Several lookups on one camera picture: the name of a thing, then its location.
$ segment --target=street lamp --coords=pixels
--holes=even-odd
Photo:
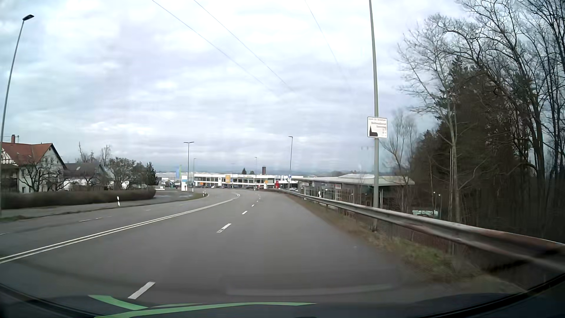
[[[437,217],[438,217],[439,219],[441,219],[441,207],[442,207],[443,204],[444,204],[444,198],[441,197],[441,194],[439,194],[439,196],[440,196],[440,211],[439,211],[439,213],[437,214]]]
[[[186,157],[186,190],[188,191],[188,175],[190,171],[190,144],[193,143],[193,141],[184,141],[184,143],[188,144],[188,156]]]
[[[2,113],[2,128],[0,129],[0,156],[2,154],[2,139],[4,139],[4,123],[6,121],[6,107],[8,106],[8,93],[10,92],[10,82],[12,81],[12,72],[14,70],[14,63],[16,62],[16,53],[18,52],[18,45],[20,44],[21,31],[24,29],[24,23],[31,18],[33,18],[33,15],[28,14],[25,17],[23,17],[21,20],[20,33],[18,34],[16,49],[14,50],[14,57],[12,58],[12,66],[10,67],[10,74],[8,75],[8,86],[6,87],[6,98],[4,99],[4,111]],[[1,180],[2,180],[2,165],[0,162],[0,182]],[[0,216],[2,216],[1,202],[0,202]]]
[[[290,137],[290,164],[288,166],[288,175],[290,175],[292,178],[292,143],[294,141],[294,137],[292,136],[289,137]]]
[[[196,165],[194,164],[194,160],[198,158],[192,158],[192,191],[194,192],[194,187],[196,186]]]
[[[373,44],[373,101],[375,117],[379,116],[379,90],[377,85],[377,53],[375,51],[375,27],[373,26],[373,5],[369,0],[369,15],[371,18],[371,42]],[[375,138],[375,178],[373,180],[373,207],[380,208],[379,200],[379,138]]]

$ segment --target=commercial building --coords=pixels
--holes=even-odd
[[[196,186],[216,186],[229,188],[245,188],[248,186],[263,187],[267,184],[268,188],[279,185],[280,189],[296,188],[298,181],[296,178],[303,178],[301,175],[293,175],[290,179],[288,175],[272,174],[235,174],[235,173],[195,173],[194,180]]]
[[[302,194],[373,206],[373,174],[346,174],[340,177],[295,177]],[[380,175],[380,205],[385,209],[397,209],[400,186],[414,181],[401,175]]]

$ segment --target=windshield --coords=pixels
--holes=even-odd
[[[553,288],[564,20],[558,0],[0,0],[0,304],[424,316]]]

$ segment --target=curved road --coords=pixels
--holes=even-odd
[[[1,224],[0,283],[40,298],[374,302],[402,300],[389,291],[415,279],[285,195],[209,193]]]

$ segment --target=guardrail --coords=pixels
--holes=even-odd
[[[390,222],[413,231],[444,238],[483,251],[508,256],[518,261],[565,272],[565,244],[562,243],[528,237],[526,235],[482,229],[480,227],[414,216],[391,210],[366,207],[364,205],[343,201],[303,195],[294,191],[270,190],[295,195],[377,220]]]

